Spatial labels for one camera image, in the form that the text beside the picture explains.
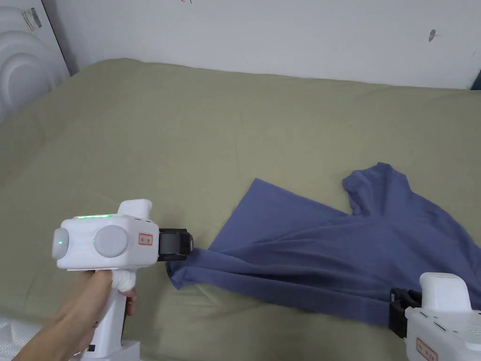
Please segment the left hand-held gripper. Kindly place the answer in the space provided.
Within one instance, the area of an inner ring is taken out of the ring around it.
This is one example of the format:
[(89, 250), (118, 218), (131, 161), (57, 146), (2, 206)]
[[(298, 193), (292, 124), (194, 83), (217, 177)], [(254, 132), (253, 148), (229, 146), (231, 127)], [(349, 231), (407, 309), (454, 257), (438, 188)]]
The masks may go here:
[(184, 228), (160, 228), (151, 219), (152, 202), (123, 201), (114, 214), (77, 216), (55, 230), (52, 257), (68, 271), (111, 270), (112, 291), (88, 347), (75, 361), (138, 361), (140, 343), (124, 341), (126, 290), (139, 268), (156, 262), (183, 261), (194, 241)]

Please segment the person's left hand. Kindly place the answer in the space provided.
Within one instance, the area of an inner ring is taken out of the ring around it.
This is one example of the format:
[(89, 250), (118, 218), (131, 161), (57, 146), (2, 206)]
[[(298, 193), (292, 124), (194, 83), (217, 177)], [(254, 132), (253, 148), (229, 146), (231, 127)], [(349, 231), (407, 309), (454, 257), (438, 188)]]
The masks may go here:
[(80, 274), (72, 298), (46, 327), (46, 344), (56, 360), (68, 360), (83, 351), (93, 339), (95, 325), (107, 305), (113, 283), (111, 270)]

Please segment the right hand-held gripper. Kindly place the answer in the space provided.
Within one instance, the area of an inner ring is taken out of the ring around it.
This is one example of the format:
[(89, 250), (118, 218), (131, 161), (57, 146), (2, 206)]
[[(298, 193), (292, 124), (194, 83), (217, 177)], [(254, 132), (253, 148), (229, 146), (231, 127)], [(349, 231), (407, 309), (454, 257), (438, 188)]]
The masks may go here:
[(390, 290), (388, 327), (405, 342), (410, 361), (479, 361), (481, 312), (466, 283), (447, 273), (423, 273), (421, 292)]

